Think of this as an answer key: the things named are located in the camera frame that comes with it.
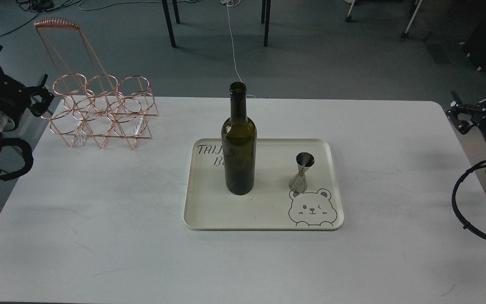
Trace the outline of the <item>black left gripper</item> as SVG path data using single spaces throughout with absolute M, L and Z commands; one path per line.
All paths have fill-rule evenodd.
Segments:
M 50 117 L 53 112 L 49 106 L 54 99 L 54 95 L 46 88 L 48 74 L 44 74 L 37 85 L 26 87 L 21 82 L 6 75 L 0 67 L 0 114 L 6 117 L 7 123 L 19 123 L 29 106 L 30 112 L 35 117 L 41 117 L 48 113 Z

